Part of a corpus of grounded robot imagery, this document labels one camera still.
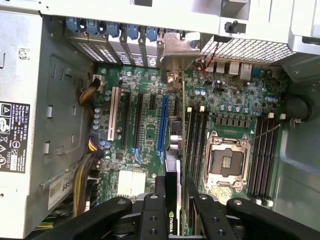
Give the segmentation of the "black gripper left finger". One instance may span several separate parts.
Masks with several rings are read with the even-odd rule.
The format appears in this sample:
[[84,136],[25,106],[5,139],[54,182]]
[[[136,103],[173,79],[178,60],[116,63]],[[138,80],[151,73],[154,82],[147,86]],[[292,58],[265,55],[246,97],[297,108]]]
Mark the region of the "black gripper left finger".
[[165,240],[165,178],[155,179],[155,191],[132,203],[114,197],[48,230],[38,240]]

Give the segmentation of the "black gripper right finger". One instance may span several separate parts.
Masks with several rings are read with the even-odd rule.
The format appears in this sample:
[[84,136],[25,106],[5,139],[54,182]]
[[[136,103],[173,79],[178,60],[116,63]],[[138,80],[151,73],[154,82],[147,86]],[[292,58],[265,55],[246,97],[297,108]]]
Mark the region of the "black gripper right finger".
[[225,210],[210,195],[199,193],[192,179],[184,183],[194,215],[201,223],[207,240],[236,240],[234,228],[227,216],[236,217],[250,232],[251,240],[318,240],[320,232],[253,203],[245,198],[231,198]]

